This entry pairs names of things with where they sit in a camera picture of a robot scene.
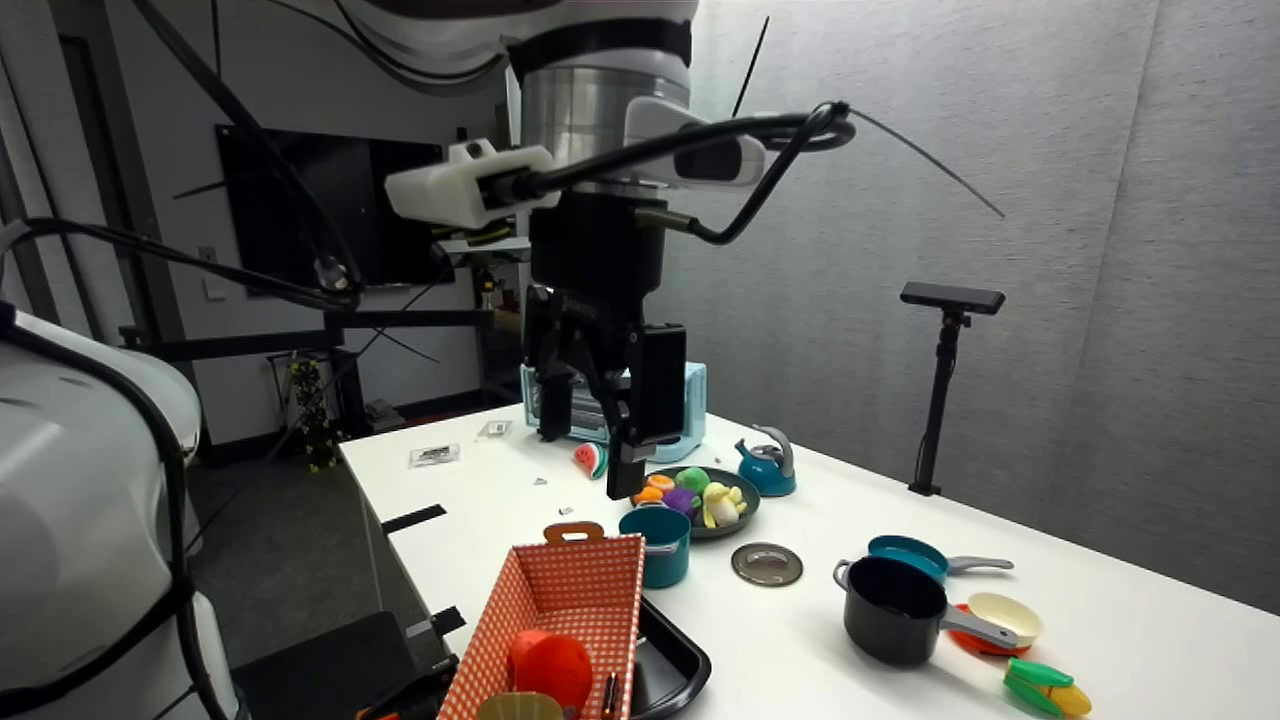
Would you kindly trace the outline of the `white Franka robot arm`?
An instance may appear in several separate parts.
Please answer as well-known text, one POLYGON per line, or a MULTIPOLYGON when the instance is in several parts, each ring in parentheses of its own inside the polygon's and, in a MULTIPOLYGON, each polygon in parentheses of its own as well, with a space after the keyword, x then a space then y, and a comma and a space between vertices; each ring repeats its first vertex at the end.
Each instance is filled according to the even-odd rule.
MULTIPOLYGON (((394 208, 445 228, 530 212, 547 287, 531 365, 545 388, 586 380, 610 428, 610 493, 643 484, 685 428, 685 331, 643 322, 660 284, 655 185, 717 133, 677 98, 690 10, 603 10, 507 48, 530 102, 558 76, 616 98, 568 108, 522 149, 456 146, 383 180, 394 208)), ((0 407, 6 720, 234 720, 241 713, 212 603, 193 587, 185 471, 193 386, 11 310, 0 407)))

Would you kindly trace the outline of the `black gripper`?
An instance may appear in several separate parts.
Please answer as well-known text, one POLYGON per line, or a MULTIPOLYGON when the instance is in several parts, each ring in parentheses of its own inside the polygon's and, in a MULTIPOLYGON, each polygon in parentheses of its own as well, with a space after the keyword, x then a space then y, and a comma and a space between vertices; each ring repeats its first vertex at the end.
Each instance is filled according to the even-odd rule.
POLYGON ((627 374, 610 395, 610 495, 643 490, 648 457, 685 432, 685 330, 643 330, 643 297, 660 287, 663 233, 643 201, 568 192, 531 212, 530 365, 537 368, 537 432, 574 432, 574 323, 598 352, 626 352, 627 374))

